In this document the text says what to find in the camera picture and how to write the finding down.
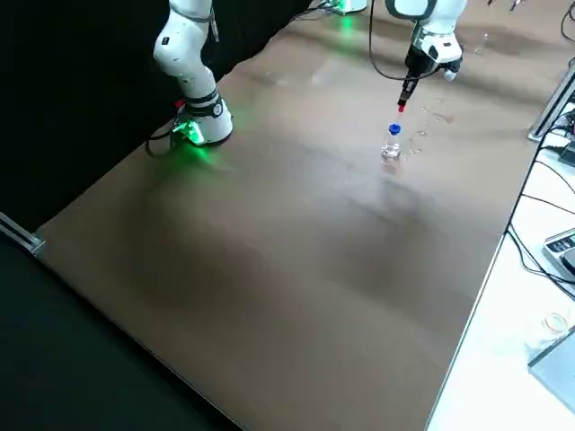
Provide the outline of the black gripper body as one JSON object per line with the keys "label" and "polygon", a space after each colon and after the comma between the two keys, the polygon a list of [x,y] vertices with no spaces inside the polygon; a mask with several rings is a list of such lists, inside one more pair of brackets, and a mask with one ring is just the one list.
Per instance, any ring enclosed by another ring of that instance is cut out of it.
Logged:
{"label": "black gripper body", "polygon": [[410,45],[404,59],[407,73],[405,82],[415,82],[433,76],[439,70],[438,64],[419,48]]}

